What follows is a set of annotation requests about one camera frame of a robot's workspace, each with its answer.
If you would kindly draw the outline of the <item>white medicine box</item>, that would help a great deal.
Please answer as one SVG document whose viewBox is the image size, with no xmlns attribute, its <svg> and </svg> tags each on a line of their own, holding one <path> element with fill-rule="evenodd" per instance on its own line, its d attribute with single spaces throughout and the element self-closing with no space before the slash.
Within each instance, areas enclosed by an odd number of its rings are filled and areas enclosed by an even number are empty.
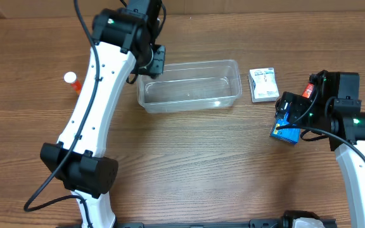
<svg viewBox="0 0 365 228">
<path fill-rule="evenodd" d="M 252 102 L 269 102 L 279 98 L 274 68 L 250 69 L 248 74 Z"/>
</svg>

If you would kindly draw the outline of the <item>orange tube white cap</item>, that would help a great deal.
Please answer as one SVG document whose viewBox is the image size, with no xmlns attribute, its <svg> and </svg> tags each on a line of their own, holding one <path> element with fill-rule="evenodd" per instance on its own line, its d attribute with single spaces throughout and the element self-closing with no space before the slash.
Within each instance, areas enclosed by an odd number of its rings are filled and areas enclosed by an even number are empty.
<svg viewBox="0 0 365 228">
<path fill-rule="evenodd" d="M 74 72 L 67 72 L 63 79 L 66 83 L 70 84 L 73 88 L 73 90 L 77 93 L 77 95 L 80 95 L 80 92 L 82 90 L 82 84 L 77 78 L 77 75 Z"/>
</svg>

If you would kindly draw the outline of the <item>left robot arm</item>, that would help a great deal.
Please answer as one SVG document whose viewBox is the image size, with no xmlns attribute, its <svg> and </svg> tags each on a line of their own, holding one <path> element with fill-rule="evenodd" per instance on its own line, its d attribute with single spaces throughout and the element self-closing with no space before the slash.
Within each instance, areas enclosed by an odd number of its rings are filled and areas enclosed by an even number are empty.
<svg viewBox="0 0 365 228">
<path fill-rule="evenodd" d="M 79 98 L 58 140 L 43 144 L 40 153 L 50 178 L 61 180 L 77 201 L 83 227 L 117 223 L 110 189 L 118 162 L 105 156 L 108 130 L 123 86 L 162 74 L 165 47 L 155 41 L 165 18 L 161 0 L 130 1 L 104 9 L 86 29 L 91 55 Z"/>
</svg>

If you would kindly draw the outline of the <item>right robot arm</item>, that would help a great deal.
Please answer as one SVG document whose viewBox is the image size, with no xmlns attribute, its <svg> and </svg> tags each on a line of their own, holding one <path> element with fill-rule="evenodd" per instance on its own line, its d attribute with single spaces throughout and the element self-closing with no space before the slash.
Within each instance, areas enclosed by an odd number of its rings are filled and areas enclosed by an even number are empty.
<svg viewBox="0 0 365 228">
<path fill-rule="evenodd" d="M 309 77 L 311 91 L 284 92 L 276 101 L 272 131 L 301 129 L 328 139 L 345 183 L 352 227 L 365 227 L 365 112 L 360 76 L 323 70 Z"/>
</svg>

